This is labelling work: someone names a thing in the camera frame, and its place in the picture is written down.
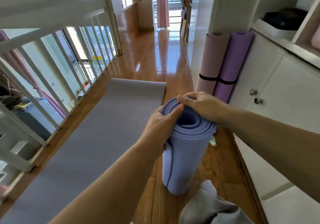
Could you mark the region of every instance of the wooden chair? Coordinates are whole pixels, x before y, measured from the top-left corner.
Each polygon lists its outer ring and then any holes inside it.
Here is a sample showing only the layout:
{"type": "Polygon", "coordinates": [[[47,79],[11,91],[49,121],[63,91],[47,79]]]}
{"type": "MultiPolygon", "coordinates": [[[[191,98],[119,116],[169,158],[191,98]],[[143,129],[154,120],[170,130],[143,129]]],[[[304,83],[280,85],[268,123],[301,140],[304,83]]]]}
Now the wooden chair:
{"type": "Polygon", "coordinates": [[[181,11],[181,24],[180,24],[180,34],[183,33],[181,36],[183,37],[183,40],[185,40],[186,37],[186,31],[187,31],[187,14],[189,11],[189,0],[180,0],[182,5],[182,11],[181,11]]]}

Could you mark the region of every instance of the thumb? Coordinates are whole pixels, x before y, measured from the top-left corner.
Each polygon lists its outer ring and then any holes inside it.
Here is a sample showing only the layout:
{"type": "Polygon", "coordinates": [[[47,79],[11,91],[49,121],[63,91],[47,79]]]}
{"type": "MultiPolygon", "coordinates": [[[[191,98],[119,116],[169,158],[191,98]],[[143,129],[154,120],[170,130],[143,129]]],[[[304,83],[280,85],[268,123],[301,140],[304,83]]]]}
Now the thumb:
{"type": "Polygon", "coordinates": [[[184,97],[184,96],[181,96],[181,95],[179,95],[177,97],[177,100],[178,100],[179,103],[181,103],[181,104],[183,104],[185,106],[189,106],[191,108],[194,106],[194,104],[196,102],[196,100],[194,100],[194,99],[191,99],[191,98],[188,98],[188,97],[184,97]]]}
{"type": "Polygon", "coordinates": [[[183,109],[184,109],[183,104],[179,104],[170,114],[166,116],[170,119],[171,124],[174,124],[178,120],[178,118],[183,112],[183,109]]]}

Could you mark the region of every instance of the person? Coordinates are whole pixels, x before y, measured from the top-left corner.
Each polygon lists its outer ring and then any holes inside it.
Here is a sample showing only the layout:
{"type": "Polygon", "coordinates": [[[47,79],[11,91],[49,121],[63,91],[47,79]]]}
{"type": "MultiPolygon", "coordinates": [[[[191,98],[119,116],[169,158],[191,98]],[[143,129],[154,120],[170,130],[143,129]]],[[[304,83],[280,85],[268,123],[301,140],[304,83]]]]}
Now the person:
{"type": "Polygon", "coordinates": [[[155,160],[163,153],[185,106],[229,128],[294,185],[320,202],[319,134],[233,108],[205,92],[190,92],[178,96],[178,101],[181,104],[167,116],[158,108],[140,139],[50,224],[130,223],[155,160]]]}

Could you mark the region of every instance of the yoga mat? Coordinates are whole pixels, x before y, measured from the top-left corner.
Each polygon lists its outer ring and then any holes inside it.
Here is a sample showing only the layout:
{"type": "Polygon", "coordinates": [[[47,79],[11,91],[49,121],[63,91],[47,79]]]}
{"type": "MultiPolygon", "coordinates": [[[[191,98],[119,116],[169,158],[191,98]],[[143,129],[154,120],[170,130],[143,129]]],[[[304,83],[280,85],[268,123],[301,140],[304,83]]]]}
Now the yoga mat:
{"type": "Polygon", "coordinates": [[[210,95],[214,92],[229,39],[230,33],[207,33],[196,92],[204,91],[210,95]]]}
{"type": "Polygon", "coordinates": [[[229,101],[232,89],[237,82],[239,72],[253,38],[253,32],[231,33],[226,55],[224,56],[220,70],[219,80],[213,93],[213,96],[225,103],[229,101]]]}
{"type": "MultiPolygon", "coordinates": [[[[161,113],[168,115],[178,105],[177,98],[173,98],[161,113]]],[[[215,123],[202,118],[190,107],[184,108],[162,154],[162,182],[172,194],[183,195],[188,190],[214,130],[215,123]]]]}
{"type": "Polygon", "coordinates": [[[165,85],[112,79],[98,104],[0,223],[46,224],[54,218],[139,139],[162,103],[165,85]]]}

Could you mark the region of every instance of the person's left arm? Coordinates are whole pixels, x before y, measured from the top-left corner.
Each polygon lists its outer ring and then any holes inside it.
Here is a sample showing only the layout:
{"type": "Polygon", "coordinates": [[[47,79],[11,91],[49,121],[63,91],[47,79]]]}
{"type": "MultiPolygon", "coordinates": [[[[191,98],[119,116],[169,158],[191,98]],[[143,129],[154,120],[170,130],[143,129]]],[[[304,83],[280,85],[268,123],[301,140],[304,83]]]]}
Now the person's left arm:
{"type": "Polygon", "coordinates": [[[129,224],[156,159],[183,111],[179,105],[167,116],[158,108],[140,139],[110,168],[64,208],[50,224],[129,224]]]}

